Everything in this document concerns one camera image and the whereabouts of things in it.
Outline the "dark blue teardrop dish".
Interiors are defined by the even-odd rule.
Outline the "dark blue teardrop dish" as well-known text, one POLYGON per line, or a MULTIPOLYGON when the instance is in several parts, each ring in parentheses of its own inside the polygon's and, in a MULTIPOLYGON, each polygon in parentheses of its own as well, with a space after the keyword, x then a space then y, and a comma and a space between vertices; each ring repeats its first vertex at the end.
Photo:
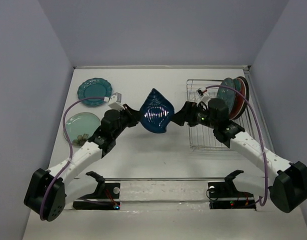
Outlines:
POLYGON ((164 134, 175 114, 174 106, 157 89, 148 94, 140 110, 140 123, 149 132, 164 134))

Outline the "light mint glass plate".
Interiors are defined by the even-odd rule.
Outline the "light mint glass plate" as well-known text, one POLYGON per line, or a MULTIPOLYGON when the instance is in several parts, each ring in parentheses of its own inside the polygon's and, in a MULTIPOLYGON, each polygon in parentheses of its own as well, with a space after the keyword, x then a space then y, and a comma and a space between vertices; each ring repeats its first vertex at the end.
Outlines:
POLYGON ((65 129, 71 144, 81 147, 101 125, 101 120, 91 112, 80 112, 68 118, 65 129))

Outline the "teal scalloped plate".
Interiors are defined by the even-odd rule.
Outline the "teal scalloped plate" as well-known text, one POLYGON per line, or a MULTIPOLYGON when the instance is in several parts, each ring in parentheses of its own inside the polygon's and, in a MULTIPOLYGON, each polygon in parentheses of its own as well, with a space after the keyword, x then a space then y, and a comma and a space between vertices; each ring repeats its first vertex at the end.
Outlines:
POLYGON ((113 93, 112 85, 104 78, 91 78, 84 81, 77 89, 77 97, 87 107, 97 107, 105 103, 113 93))

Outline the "dark teal round plate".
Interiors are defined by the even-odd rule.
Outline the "dark teal round plate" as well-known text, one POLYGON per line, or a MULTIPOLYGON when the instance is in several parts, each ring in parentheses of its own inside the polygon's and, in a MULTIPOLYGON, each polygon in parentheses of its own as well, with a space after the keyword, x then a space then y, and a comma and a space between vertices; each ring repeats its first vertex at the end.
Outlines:
POLYGON ((235 89, 234 80, 228 77, 221 82, 216 94, 216 98, 223 100, 228 106, 229 112, 232 111, 236 99, 236 92, 232 89, 235 89))

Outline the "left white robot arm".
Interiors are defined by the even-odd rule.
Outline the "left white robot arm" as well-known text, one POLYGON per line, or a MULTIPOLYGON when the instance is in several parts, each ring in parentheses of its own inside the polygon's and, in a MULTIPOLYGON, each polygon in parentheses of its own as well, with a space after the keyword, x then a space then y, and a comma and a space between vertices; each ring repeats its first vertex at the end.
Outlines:
POLYGON ((124 104, 121 110, 110 109, 100 126, 68 159, 47 170, 37 169, 31 176, 24 205, 39 214, 42 221, 51 222, 63 211, 70 183, 88 166, 106 156, 116 145, 116 139, 126 129, 136 126, 141 118, 138 110, 124 104))

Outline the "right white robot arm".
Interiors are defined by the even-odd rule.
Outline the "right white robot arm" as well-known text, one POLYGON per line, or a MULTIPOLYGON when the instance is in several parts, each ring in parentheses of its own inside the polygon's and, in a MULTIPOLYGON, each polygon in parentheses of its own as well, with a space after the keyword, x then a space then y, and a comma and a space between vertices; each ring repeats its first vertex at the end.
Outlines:
POLYGON ((264 172, 264 191, 282 212, 290 213, 307 199, 307 166, 292 163, 264 147, 245 129, 229 118, 229 108, 222 99, 213 98, 207 108, 187 101, 171 121, 179 126, 198 124, 213 130, 215 138, 241 154, 264 172))

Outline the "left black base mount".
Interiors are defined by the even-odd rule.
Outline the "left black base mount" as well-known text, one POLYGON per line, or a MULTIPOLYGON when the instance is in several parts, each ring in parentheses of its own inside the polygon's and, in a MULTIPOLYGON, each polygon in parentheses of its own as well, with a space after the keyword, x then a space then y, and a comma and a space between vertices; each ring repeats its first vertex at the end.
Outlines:
POLYGON ((118 182, 107 182, 105 178, 94 171, 85 174, 93 178, 97 185, 93 193, 82 196, 72 203, 74 210, 118 211, 121 209, 120 188, 118 182))

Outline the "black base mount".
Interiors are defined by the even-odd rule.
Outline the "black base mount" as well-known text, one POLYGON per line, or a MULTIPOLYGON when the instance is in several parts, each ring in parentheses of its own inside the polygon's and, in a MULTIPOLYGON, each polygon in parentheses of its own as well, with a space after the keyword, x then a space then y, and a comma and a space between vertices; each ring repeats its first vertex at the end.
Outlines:
POLYGON ((85 174, 93 178, 97 185, 93 193, 82 196, 72 203, 74 210, 118 211, 121 209, 120 188, 118 182, 107 182, 105 178, 94 171, 85 174))
POLYGON ((228 174, 224 181, 208 183, 205 195, 211 210, 257 209, 254 195, 238 191, 234 185, 234 180, 242 173, 244 173, 242 170, 235 170, 228 174))

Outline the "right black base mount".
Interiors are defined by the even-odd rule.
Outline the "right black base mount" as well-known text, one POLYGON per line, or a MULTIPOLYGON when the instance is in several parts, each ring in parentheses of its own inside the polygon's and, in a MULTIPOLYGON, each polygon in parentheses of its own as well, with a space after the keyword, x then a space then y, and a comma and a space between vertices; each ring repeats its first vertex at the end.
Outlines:
POLYGON ((205 195, 211 210, 257 209, 254 195, 238 191, 234 185, 234 180, 242 173, 244 173, 242 170, 235 170, 228 174, 224 181, 208 183, 205 195))

